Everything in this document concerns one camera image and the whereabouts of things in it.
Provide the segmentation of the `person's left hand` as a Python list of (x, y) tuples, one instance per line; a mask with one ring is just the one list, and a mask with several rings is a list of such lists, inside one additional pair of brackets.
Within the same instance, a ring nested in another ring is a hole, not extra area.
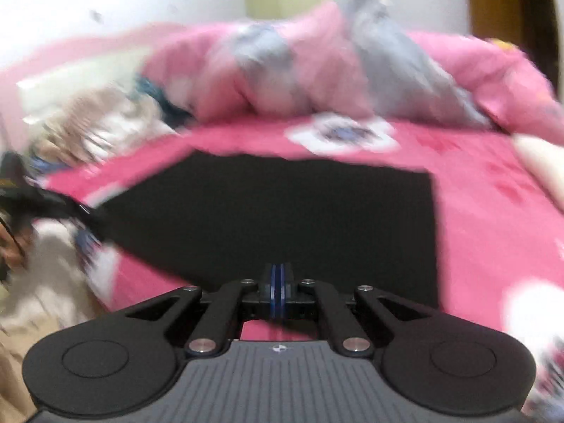
[(1, 214), (1, 282), (5, 283), (12, 272), (23, 270), (28, 264), (33, 229), (29, 222), (10, 226), (11, 217)]

